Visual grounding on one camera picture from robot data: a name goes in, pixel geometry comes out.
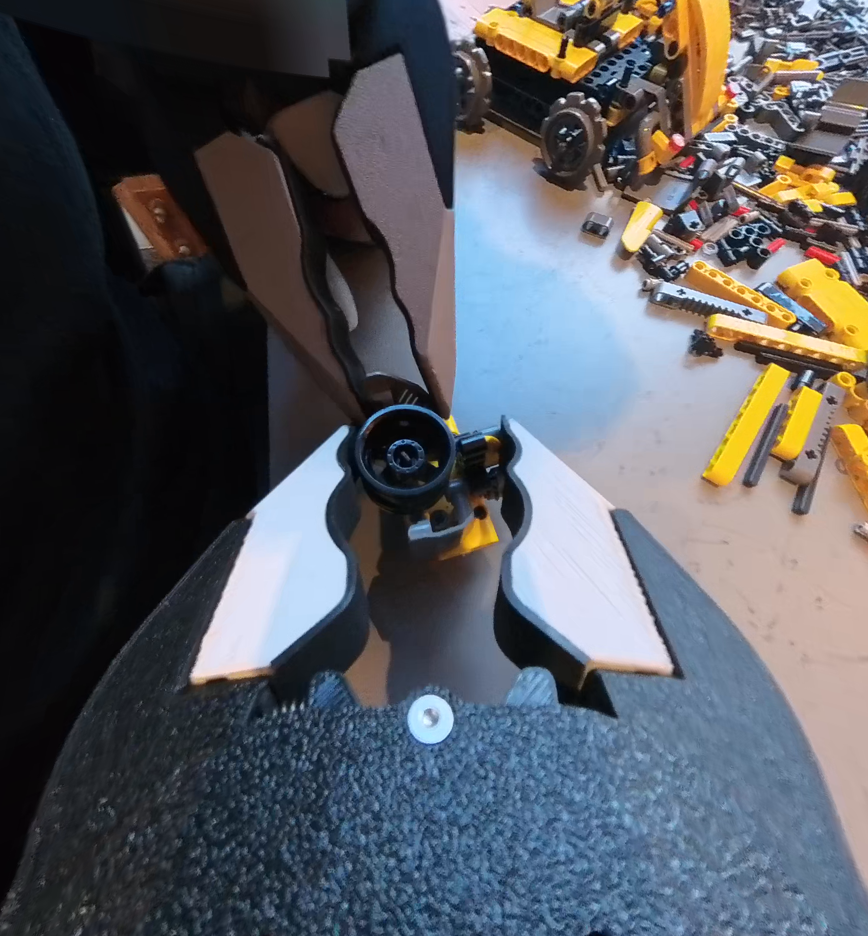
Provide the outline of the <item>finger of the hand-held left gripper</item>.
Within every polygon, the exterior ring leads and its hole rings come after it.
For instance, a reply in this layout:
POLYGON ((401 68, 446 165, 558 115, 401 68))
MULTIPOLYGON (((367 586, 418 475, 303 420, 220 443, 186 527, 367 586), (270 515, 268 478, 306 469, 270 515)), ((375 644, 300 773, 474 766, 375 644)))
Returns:
POLYGON ((195 153, 251 299, 352 421, 366 418, 366 370, 349 338, 352 296, 323 236, 304 220, 299 181, 278 153, 223 133, 195 153))
POLYGON ((407 326, 433 408, 452 414, 456 376, 454 214, 440 190, 403 53, 358 69, 334 146, 407 326))

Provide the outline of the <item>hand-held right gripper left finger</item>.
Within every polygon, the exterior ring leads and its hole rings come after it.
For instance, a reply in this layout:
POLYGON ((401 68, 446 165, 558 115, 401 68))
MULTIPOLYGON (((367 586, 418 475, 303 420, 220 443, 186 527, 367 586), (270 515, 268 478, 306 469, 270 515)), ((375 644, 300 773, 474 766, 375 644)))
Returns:
POLYGON ((369 610, 350 544, 361 516, 353 434, 330 435, 247 515, 191 685, 267 677, 278 693, 302 693, 364 651, 369 610))

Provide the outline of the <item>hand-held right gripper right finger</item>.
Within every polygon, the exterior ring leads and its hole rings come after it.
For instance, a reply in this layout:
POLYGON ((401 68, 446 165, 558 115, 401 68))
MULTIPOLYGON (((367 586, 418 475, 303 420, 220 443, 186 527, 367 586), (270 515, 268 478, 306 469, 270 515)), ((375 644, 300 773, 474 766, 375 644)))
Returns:
POLYGON ((499 648, 521 669, 546 669, 566 693, 586 693, 602 672, 674 677, 613 505, 518 420, 502 419, 501 439, 511 539, 494 617, 499 648))

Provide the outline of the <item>small yellow brick wheel assembly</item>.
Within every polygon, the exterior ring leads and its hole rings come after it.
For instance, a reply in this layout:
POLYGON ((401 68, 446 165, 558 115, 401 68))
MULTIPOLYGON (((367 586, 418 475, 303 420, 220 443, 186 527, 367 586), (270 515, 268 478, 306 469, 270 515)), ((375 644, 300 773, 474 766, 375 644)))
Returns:
POLYGON ((388 540, 424 561, 498 544, 487 504, 501 499, 513 454, 506 426, 462 432, 426 390, 402 378, 372 373, 366 390, 367 418, 349 459, 381 509, 388 540))

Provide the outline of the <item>yellow black brick vehicle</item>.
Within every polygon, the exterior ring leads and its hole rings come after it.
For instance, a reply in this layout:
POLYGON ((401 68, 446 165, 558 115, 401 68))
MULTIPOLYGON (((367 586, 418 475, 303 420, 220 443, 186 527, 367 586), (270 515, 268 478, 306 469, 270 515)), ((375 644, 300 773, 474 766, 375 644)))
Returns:
POLYGON ((518 1, 452 43, 456 123, 487 119, 540 149, 568 189, 638 181, 735 110, 727 1, 518 1))

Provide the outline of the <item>yellow curved panel brick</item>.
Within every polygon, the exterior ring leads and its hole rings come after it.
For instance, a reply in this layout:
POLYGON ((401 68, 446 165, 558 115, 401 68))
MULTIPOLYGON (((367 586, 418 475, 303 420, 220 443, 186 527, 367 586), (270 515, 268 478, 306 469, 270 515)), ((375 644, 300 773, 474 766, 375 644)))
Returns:
POLYGON ((663 209, 649 201, 638 201, 628 218, 620 245, 625 254, 636 254, 654 232, 658 221, 663 217, 663 209))

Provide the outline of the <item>person's black top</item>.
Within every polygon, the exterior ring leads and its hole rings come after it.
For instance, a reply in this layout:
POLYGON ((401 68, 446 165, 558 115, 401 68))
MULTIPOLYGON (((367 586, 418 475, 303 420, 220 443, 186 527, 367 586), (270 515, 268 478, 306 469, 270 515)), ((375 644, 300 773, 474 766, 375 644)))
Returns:
POLYGON ((206 256, 137 271, 159 172, 89 43, 0 13, 0 906, 118 651, 264 491, 264 322, 206 256))

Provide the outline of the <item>pile of loose building bricks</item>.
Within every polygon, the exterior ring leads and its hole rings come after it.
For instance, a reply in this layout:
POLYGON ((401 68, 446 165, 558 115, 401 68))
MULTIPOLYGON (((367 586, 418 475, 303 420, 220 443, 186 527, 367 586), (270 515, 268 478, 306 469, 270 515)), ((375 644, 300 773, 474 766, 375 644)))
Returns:
MULTIPOLYGON (((702 478, 730 484, 751 457, 744 485, 753 487, 770 459, 796 488, 792 512, 806 515, 825 455, 831 451, 849 475, 868 513, 868 214, 850 188, 868 160, 868 6, 818 2, 811 17, 800 2, 735 2, 733 24, 753 27, 752 39, 770 39, 759 27, 781 26, 779 39, 796 36, 811 53, 802 67, 831 88, 823 93, 778 87, 800 82, 798 60, 762 63, 760 78, 743 79, 740 111, 755 118, 797 118, 792 104, 819 98, 808 142, 756 136, 726 115, 746 156, 763 156, 758 181, 730 179, 745 205, 716 220, 710 231, 689 230, 682 216, 655 228, 655 240, 674 238, 687 254, 669 265, 647 247, 642 265, 651 301, 704 318, 688 350, 720 357, 733 345, 765 368, 755 380, 702 478)), ((856 532, 868 541, 868 523, 856 532)))

